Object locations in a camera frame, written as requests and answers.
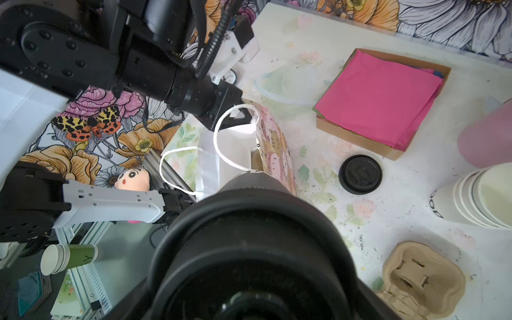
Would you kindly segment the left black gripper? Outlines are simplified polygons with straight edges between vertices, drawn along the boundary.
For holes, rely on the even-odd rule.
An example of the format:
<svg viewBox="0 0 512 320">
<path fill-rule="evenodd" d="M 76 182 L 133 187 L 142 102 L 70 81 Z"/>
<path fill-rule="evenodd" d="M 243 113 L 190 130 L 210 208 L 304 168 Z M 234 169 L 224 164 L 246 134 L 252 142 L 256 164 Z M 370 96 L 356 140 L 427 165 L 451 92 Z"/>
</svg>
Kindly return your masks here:
<svg viewBox="0 0 512 320">
<path fill-rule="evenodd" d="M 192 67 L 178 67 L 160 48 L 137 37 L 132 39 L 123 62 L 120 83 L 126 90 L 185 111 L 209 130 L 215 129 L 222 114 L 242 102 L 241 89 L 225 81 L 216 85 L 208 76 L 197 78 Z M 227 126 L 247 125 L 252 119 L 244 107 L 227 116 Z"/>
</svg>

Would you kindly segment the brown pulp cup carrier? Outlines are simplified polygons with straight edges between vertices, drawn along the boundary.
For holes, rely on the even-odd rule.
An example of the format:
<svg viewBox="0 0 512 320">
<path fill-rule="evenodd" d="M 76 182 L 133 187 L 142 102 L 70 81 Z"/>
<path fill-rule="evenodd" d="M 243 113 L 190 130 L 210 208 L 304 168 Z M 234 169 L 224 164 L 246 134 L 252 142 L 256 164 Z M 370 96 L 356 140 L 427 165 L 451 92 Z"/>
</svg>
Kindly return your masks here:
<svg viewBox="0 0 512 320">
<path fill-rule="evenodd" d="M 465 294 L 466 278 L 448 258 L 415 241 L 399 243 L 376 291 L 401 319 L 445 319 Z"/>
</svg>

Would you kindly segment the paper coffee cup black sleeve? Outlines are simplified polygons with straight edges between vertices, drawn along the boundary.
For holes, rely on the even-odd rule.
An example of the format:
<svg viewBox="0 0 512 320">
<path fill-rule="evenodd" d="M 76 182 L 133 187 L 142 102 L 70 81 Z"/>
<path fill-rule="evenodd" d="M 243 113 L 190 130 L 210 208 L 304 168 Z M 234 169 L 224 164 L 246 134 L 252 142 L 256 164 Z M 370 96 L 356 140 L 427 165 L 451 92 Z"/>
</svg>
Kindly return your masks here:
<svg viewBox="0 0 512 320">
<path fill-rule="evenodd" d="M 227 182 L 218 193 L 236 199 L 263 197 L 271 193 L 292 195 L 281 182 L 264 172 L 242 173 Z"/>
</svg>

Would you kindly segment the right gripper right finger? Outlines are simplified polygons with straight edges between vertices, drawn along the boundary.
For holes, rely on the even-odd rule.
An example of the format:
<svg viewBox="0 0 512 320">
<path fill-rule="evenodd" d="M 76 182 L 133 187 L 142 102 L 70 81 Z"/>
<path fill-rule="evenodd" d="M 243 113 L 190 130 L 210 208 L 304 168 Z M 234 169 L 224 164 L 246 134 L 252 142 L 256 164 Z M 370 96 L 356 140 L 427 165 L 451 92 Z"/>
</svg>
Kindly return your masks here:
<svg viewBox="0 0 512 320">
<path fill-rule="evenodd" d="M 401 318 L 361 280 L 357 280 L 355 310 L 359 319 L 401 320 Z"/>
</svg>

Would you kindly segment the black plastic cup lid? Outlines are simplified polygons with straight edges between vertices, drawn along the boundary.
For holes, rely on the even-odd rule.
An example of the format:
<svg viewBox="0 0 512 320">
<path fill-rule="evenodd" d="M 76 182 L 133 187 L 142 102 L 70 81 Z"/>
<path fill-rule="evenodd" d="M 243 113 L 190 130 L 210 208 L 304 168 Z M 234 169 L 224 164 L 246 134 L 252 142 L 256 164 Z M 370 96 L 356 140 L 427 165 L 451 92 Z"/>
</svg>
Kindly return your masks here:
<svg viewBox="0 0 512 320">
<path fill-rule="evenodd" d="M 147 277 L 152 319 L 353 319 L 357 276 L 332 222 L 289 193 L 225 191 L 192 205 L 159 244 Z"/>
</svg>

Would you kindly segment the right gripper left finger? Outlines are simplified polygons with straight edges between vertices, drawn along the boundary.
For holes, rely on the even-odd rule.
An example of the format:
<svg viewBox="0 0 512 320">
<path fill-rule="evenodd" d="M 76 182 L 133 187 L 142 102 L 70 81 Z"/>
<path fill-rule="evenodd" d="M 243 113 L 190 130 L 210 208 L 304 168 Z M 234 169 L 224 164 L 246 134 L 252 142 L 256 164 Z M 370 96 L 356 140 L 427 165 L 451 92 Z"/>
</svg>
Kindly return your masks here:
<svg viewBox="0 0 512 320">
<path fill-rule="evenodd" d="M 150 319 L 153 299 L 153 292 L 146 277 L 105 315 L 103 320 Z"/>
</svg>

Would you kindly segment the white paper gift bag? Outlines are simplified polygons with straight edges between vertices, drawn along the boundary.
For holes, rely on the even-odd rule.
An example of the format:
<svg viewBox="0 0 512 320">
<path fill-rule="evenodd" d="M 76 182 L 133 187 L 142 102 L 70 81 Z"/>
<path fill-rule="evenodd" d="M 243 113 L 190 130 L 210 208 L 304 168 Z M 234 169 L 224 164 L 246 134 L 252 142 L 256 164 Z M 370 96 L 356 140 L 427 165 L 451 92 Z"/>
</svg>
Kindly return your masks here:
<svg viewBox="0 0 512 320">
<path fill-rule="evenodd" d="M 162 153 L 159 178 L 200 201 L 242 173 L 264 172 L 296 195 L 293 161 L 271 111 L 249 101 L 250 124 L 213 133 L 190 117 Z"/>
</svg>

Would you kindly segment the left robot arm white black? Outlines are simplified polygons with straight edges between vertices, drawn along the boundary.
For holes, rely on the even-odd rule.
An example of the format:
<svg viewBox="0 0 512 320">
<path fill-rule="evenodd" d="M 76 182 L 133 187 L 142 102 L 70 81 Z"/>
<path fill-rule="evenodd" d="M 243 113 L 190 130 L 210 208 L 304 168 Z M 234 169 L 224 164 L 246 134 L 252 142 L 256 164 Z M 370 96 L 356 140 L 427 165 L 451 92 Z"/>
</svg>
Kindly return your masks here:
<svg viewBox="0 0 512 320">
<path fill-rule="evenodd" d="M 205 1 L 4 1 L 1 69 L 70 100 L 49 126 L 57 144 L 23 155 L 1 192 L 1 241 L 49 232 L 68 208 L 65 180 L 91 184 L 109 139 L 141 159 L 185 116 L 208 129 L 241 92 L 222 80 L 255 43 L 240 3 L 209 31 Z"/>
</svg>

